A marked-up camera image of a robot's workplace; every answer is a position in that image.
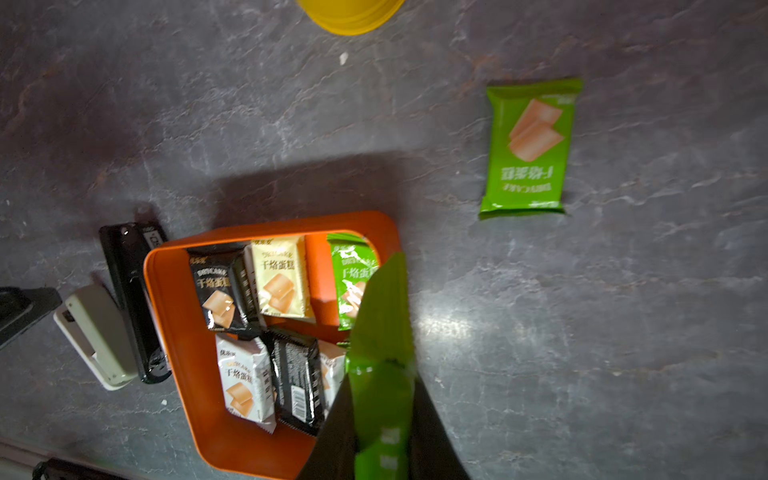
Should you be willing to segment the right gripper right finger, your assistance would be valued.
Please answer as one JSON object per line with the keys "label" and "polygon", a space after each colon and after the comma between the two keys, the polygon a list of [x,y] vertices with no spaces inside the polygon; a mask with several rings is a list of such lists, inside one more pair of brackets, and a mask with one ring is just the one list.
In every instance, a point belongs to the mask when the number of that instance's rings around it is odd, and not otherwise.
{"label": "right gripper right finger", "polygon": [[420,379],[416,380],[414,390],[409,439],[409,478],[470,479]]}

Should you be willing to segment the green cookie packet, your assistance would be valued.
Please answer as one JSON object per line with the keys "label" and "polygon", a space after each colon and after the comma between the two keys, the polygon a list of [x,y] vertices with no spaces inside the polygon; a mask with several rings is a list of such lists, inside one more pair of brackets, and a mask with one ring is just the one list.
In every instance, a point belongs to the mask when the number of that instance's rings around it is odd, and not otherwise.
{"label": "green cookie packet", "polygon": [[563,213],[563,189],[584,82],[568,78],[486,88],[493,110],[481,219]]}
{"label": "green cookie packet", "polygon": [[349,340],[355,477],[407,479],[416,362],[402,252],[369,279]]}
{"label": "green cookie packet", "polygon": [[351,233],[328,234],[339,329],[351,330],[358,316],[367,282],[378,270],[376,253],[368,242]]}

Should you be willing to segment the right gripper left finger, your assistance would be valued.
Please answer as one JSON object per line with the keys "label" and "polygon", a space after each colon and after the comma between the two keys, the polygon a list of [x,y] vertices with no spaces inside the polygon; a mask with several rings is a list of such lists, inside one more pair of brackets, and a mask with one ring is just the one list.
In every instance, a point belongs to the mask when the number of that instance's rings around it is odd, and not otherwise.
{"label": "right gripper left finger", "polygon": [[297,479],[353,480],[356,454],[353,396],[349,376],[346,376]]}

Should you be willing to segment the orange plastic storage box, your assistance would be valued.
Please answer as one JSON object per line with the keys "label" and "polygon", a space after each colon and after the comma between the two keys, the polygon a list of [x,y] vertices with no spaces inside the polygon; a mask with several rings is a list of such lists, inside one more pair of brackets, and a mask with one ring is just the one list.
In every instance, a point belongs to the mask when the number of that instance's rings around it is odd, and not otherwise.
{"label": "orange plastic storage box", "polygon": [[261,478],[294,479],[307,462],[315,440],[285,424],[269,434],[227,411],[217,368],[216,339],[203,319],[189,266],[189,249],[258,238],[305,236],[316,321],[285,320],[282,325],[327,342],[338,342],[347,335],[338,328],[334,275],[326,241],[333,232],[351,232],[365,238],[380,261],[402,249],[397,227],[389,216],[363,211],[219,228],[168,242],[148,254],[144,275],[158,329],[196,448],[212,467]]}

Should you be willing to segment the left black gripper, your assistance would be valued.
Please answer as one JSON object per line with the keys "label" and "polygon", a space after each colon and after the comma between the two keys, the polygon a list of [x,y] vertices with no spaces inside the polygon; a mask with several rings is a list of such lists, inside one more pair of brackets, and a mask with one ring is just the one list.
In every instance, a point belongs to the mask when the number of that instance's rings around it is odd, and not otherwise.
{"label": "left black gripper", "polygon": [[62,299],[55,288],[1,288],[1,348],[55,311]]}

